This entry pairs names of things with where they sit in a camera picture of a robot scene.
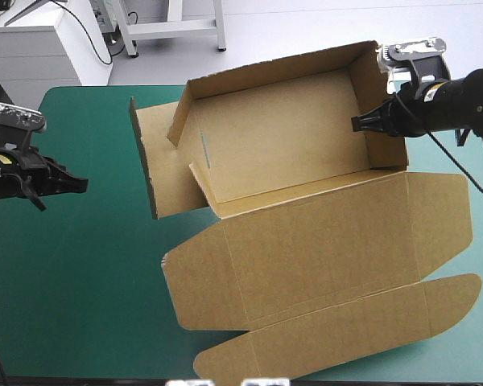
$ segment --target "white floor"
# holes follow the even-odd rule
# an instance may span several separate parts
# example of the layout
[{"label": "white floor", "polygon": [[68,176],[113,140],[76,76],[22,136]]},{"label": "white floor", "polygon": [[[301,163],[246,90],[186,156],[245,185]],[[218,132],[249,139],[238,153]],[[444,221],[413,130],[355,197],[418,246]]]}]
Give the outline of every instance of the white floor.
[{"label": "white floor", "polygon": [[[164,0],[126,0],[139,22],[162,20]],[[361,40],[446,40],[452,77],[483,67],[483,1],[224,0],[227,51],[216,37],[138,42],[114,58],[110,84],[184,84],[227,68]],[[213,16],[211,0],[184,0],[184,18]]]}]

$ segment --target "green table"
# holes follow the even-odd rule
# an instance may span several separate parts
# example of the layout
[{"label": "green table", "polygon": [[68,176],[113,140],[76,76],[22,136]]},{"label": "green table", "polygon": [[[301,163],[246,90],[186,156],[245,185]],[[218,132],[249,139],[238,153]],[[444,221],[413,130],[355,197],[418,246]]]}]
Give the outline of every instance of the green table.
[{"label": "green table", "polygon": [[[0,355],[12,376],[186,378],[194,356],[236,332],[179,327],[161,272],[165,252],[217,219],[208,209],[153,220],[128,103],[175,101],[180,86],[56,88],[41,111],[42,154],[89,178],[83,195],[0,201]],[[439,136],[483,181],[483,150]],[[454,171],[428,138],[412,170]],[[474,242],[431,277],[483,278],[483,198],[472,189]],[[483,291],[470,315],[434,339],[309,376],[314,380],[483,381]]]}]

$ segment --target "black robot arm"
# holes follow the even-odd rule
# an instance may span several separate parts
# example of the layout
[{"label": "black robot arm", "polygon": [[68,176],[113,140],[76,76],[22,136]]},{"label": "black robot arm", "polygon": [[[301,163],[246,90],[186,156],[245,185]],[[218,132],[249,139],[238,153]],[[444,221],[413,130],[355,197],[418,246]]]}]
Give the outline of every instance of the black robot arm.
[{"label": "black robot arm", "polygon": [[87,190],[87,179],[74,177],[31,146],[32,134],[42,133],[45,125],[40,112],[0,103],[0,199],[26,198],[42,211],[41,196]]},{"label": "black robot arm", "polygon": [[435,38],[382,47],[381,67],[391,72],[406,69],[411,81],[375,110],[354,117],[353,130],[394,137],[454,130],[458,146],[472,131],[483,140],[483,68],[450,80],[444,52],[444,41]]}]

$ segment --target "unfolded cardboard box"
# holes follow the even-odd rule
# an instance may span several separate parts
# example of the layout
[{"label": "unfolded cardboard box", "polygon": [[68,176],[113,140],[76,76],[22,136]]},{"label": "unfolded cardboard box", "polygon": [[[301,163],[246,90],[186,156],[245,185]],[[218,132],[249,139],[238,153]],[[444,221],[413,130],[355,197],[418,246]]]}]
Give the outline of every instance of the unfolded cardboard box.
[{"label": "unfolded cardboard box", "polygon": [[376,46],[131,104],[154,216],[209,205],[221,219],[163,261],[182,327],[248,331],[201,352],[201,377],[303,376],[437,335],[476,301],[476,275],[423,281],[471,242],[465,179],[408,173],[402,139],[352,131],[387,98]]}]

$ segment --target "metal stand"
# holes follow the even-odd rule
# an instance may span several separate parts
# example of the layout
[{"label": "metal stand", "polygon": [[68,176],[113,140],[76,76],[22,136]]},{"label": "metal stand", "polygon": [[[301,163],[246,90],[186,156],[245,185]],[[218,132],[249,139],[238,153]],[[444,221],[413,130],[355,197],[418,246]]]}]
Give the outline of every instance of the metal stand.
[{"label": "metal stand", "polygon": [[112,0],[114,13],[130,57],[138,57],[136,40],[176,38],[181,36],[217,35],[218,51],[225,51],[222,0],[213,0],[215,18],[183,20],[183,0],[168,0],[167,21],[130,24],[123,0]]}]

